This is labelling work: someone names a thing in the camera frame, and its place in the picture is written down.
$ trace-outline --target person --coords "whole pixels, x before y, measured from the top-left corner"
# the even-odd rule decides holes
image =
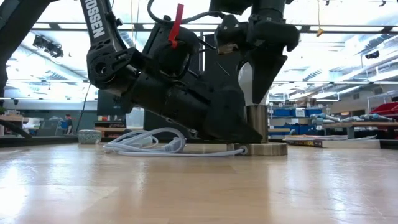
[[[72,134],[72,129],[73,129],[72,117],[70,116],[70,114],[67,114],[65,115],[65,119],[68,124],[67,134]]]

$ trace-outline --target white cable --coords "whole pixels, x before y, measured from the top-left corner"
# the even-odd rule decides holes
[[[170,132],[177,135],[170,143],[155,147],[158,144],[154,134]],[[155,141],[151,146],[146,146],[148,142]],[[117,152],[123,156],[169,156],[169,157],[221,157],[244,154],[245,149],[238,149],[225,152],[213,152],[205,154],[184,154],[185,136],[174,128],[159,128],[152,131],[133,131],[123,134],[117,139],[104,145],[105,152]]]

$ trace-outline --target red ribbon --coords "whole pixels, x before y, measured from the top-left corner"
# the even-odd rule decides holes
[[[172,30],[170,31],[170,35],[169,35],[169,41],[172,43],[172,48],[177,47],[177,41],[175,41],[175,38],[178,36],[178,33],[180,32],[183,11],[184,11],[184,5],[178,4],[177,14],[175,15],[174,25],[173,25]]]

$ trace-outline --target wooden table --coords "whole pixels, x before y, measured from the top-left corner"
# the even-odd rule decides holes
[[[394,130],[398,127],[398,122],[342,122],[334,124],[323,124],[324,129],[330,128],[347,128],[347,135],[349,139],[355,138],[355,127],[387,127],[389,130]]]
[[[10,122],[23,122],[28,123],[29,118],[24,118],[23,116],[4,116],[0,115],[0,119],[3,121],[10,121]]]
[[[0,223],[398,223],[397,173],[398,151],[385,149],[164,158],[12,148],[0,151]]]

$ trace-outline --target metal cylinder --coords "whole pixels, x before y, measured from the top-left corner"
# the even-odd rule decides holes
[[[268,115],[266,105],[246,106],[246,122],[262,135],[261,143],[268,142]]]

